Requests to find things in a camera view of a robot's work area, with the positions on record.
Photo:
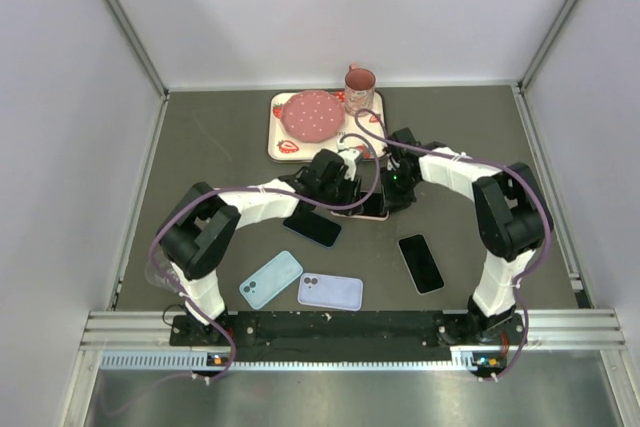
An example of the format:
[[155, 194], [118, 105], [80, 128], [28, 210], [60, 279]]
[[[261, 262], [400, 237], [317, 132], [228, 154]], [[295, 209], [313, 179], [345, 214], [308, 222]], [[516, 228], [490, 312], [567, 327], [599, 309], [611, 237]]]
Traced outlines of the lavender phone case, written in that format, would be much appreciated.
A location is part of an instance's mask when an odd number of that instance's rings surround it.
[[297, 300], [305, 306], [358, 311], [364, 285], [360, 279], [315, 273], [301, 276]]

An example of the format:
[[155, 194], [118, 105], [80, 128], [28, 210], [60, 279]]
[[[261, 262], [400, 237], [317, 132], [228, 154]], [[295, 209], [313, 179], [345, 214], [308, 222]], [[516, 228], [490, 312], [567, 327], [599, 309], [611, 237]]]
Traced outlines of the pink phone case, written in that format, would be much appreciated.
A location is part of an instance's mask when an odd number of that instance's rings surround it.
[[381, 193], [374, 192], [363, 204], [356, 209], [348, 211], [331, 211], [333, 216], [350, 217], [363, 220], [384, 221], [389, 217], [389, 213], [384, 204], [384, 197]]

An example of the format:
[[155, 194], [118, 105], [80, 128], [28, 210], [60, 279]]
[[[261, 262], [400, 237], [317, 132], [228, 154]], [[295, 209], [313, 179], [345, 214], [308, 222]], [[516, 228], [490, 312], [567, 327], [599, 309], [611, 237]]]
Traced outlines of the green-edged black phone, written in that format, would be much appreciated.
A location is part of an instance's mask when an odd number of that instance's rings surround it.
[[389, 216], [385, 207], [382, 193], [373, 193], [363, 204], [360, 210], [353, 214], [355, 218], [385, 220]]

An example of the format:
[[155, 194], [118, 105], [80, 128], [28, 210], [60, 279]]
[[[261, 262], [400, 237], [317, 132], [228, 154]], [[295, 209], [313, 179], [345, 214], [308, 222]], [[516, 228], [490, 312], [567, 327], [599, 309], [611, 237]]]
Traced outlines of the blue-edged black phone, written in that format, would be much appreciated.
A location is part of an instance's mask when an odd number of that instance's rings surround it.
[[334, 246], [342, 227], [314, 212], [296, 214], [283, 221], [283, 226], [325, 248]]

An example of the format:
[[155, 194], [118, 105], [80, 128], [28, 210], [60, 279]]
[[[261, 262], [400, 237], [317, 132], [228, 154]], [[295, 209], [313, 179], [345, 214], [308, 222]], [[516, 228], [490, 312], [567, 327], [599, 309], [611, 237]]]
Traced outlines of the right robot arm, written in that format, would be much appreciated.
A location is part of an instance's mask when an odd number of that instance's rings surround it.
[[545, 255], [553, 220], [528, 165], [509, 167], [473, 159], [434, 142], [419, 144], [408, 128], [385, 140], [387, 167], [380, 171], [384, 209], [394, 214], [417, 201], [421, 182], [438, 185], [473, 202], [487, 254], [469, 298], [462, 333], [487, 343], [513, 316], [514, 291], [536, 252]]

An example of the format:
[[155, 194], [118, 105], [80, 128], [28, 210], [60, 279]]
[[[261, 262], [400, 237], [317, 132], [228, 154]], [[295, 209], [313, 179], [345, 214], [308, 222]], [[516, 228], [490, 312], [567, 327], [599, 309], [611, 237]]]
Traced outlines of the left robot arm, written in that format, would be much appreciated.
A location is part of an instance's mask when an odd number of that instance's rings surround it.
[[194, 184], [169, 214], [151, 241], [149, 261], [161, 254], [169, 262], [168, 281], [194, 318], [192, 331], [205, 343], [226, 334], [226, 310], [216, 269], [235, 232], [273, 219], [305, 216], [315, 209], [355, 213], [364, 202], [357, 167], [364, 151], [346, 147], [322, 149], [290, 175], [267, 183], [213, 188]]

